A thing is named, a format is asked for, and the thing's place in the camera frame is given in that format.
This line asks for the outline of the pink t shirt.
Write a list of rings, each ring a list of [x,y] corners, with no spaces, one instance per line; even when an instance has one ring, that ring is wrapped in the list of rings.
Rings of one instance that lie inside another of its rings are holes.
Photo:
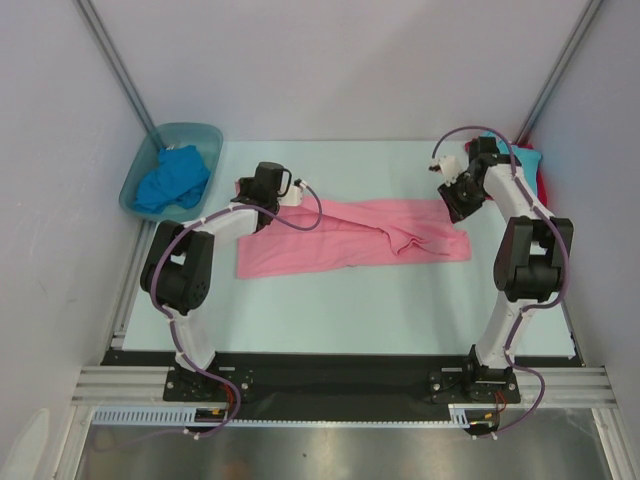
[[[465,262],[464,230],[441,200],[322,201],[320,224],[299,231],[274,221],[238,240],[236,275],[256,279],[346,267]]]

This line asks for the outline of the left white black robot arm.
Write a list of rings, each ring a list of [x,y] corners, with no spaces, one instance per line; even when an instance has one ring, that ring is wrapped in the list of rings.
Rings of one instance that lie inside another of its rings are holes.
[[[253,176],[237,181],[227,207],[191,223],[164,220],[156,228],[140,286],[167,318],[175,360],[190,370],[185,385],[199,399],[214,397],[221,387],[220,374],[209,368],[216,347],[196,312],[210,291],[215,253],[268,226],[288,200],[302,200],[290,170],[261,162]]]

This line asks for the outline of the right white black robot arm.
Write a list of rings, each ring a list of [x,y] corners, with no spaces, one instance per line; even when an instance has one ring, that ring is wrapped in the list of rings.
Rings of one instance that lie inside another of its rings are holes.
[[[429,168],[443,176],[438,192],[452,222],[470,217],[491,200],[506,223],[493,266],[496,303],[461,376],[463,393],[484,401],[511,384],[521,330],[536,312],[562,301],[574,225],[543,205],[515,153],[502,153],[494,137],[472,140],[467,154],[466,166],[453,156],[434,155]]]

